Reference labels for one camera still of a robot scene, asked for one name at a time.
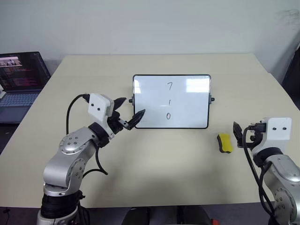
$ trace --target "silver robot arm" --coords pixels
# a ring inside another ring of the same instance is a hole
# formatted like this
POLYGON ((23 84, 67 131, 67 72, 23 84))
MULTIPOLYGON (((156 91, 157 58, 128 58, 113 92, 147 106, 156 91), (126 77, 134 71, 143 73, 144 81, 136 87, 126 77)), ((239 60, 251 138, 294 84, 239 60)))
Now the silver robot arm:
POLYGON ((104 147, 123 128, 131 130, 143 117, 145 110, 136 113, 129 121, 119 118, 118 109, 126 98, 111 100, 105 95, 85 95, 89 114, 95 122, 67 134, 59 143, 54 157, 44 170, 44 197, 38 212, 37 225, 76 224, 77 214, 83 214, 79 200, 84 198, 79 190, 83 177, 92 171, 107 172, 98 159, 99 148, 104 147), (88 160, 96 153, 98 169, 84 173, 88 160))
MULTIPOLYGON (((264 180, 275 199, 274 206, 270 203, 265 209, 270 214, 270 225, 300 224, 300 169, 284 154, 291 127, 291 118, 264 118, 247 127, 244 134, 236 122, 233 125, 238 147, 251 149, 253 161, 262 169, 259 183, 262 186, 264 180), (255 134, 250 137, 250 143, 246 142, 247 130, 255 134)), ((259 187, 260 197, 263 192, 259 187)))

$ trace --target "laptop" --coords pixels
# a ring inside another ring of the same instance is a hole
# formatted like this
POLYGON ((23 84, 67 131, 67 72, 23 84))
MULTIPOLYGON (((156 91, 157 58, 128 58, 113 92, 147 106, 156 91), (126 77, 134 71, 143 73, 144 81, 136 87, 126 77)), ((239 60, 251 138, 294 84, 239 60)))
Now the laptop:
POLYGON ((0 123, 20 123, 50 77, 39 52, 0 54, 0 123))

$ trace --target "whiteboard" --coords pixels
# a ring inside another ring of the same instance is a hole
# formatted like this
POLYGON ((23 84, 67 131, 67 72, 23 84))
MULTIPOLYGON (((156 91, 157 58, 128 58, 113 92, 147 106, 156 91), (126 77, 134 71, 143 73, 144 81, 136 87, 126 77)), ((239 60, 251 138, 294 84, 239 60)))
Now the whiteboard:
POLYGON ((205 75, 134 75, 136 128, 207 128, 210 80, 205 75))

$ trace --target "tabletop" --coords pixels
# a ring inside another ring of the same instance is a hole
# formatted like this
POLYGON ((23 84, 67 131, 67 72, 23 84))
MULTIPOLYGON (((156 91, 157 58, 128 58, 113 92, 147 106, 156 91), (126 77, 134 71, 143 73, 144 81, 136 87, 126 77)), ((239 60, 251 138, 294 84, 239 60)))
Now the tabletop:
MULTIPOLYGON (((40 207, 43 171, 65 135, 69 103, 85 92, 129 99, 135 74, 210 74, 216 100, 209 127, 119 132, 99 151, 108 175, 93 172, 82 181, 83 206, 258 202, 246 157, 236 147, 234 121, 244 128, 263 117, 291 117, 286 153, 300 164, 299 110, 253 54, 72 55, 62 61, 0 155, 0 206, 40 207), (231 154, 220 153, 218 133, 231 135, 231 154)), ((87 110, 83 100, 74 104, 70 132, 91 124, 87 110)), ((133 115, 128 101, 118 111, 124 120, 133 115)), ((86 171, 96 167, 92 157, 86 171)))

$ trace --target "white wall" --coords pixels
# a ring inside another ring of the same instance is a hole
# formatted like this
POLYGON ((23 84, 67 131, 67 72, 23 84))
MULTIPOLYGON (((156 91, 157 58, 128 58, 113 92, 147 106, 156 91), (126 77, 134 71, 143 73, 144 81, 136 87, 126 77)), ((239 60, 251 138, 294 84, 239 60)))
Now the white wall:
POLYGON ((282 79, 299 0, 0 0, 0 53, 255 53, 282 79))

